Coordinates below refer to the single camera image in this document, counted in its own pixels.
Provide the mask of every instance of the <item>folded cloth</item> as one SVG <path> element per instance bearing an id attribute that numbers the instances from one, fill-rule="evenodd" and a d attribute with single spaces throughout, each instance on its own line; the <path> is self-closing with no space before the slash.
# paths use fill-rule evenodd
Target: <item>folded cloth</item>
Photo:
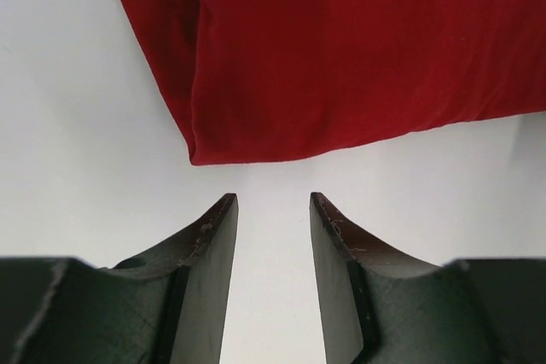
<path id="1" fill-rule="evenodd" d="M 546 0 L 121 0 L 194 165 L 546 110 Z"/>

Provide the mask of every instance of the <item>red cloth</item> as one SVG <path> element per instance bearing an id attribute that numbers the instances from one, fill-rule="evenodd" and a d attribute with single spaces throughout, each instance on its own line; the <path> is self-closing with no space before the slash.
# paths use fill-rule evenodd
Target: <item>red cloth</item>
<path id="1" fill-rule="evenodd" d="M 546 110 L 546 0 L 121 0 L 194 165 Z"/>

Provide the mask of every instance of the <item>red fabric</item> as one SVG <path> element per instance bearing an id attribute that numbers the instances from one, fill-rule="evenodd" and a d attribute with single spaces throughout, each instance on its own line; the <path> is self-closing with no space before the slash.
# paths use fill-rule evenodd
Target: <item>red fabric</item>
<path id="1" fill-rule="evenodd" d="M 121 0 L 195 165 L 546 110 L 546 0 Z"/>

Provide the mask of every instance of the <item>dark red cloth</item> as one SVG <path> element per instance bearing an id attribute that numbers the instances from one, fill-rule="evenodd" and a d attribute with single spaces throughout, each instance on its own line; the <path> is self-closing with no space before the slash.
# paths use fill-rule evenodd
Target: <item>dark red cloth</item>
<path id="1" fill-rule="evenodd" d="M 195 165 L 546 110 L 546 0 L 121 0 Z"/>

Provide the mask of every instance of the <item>white surface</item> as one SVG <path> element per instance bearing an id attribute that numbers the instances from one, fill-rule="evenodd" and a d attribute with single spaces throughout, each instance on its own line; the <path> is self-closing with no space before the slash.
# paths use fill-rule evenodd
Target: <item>white surface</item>
<path id="1" fill-rule="evenodd" d="M 313 190 L 433 263 L 545 256 L 545 136 L 536 114 L 195 168 L 119 0 L 0 0 L 0 254 L 109 266 L 237 192 L 223 364 L 324 363 Z"/>

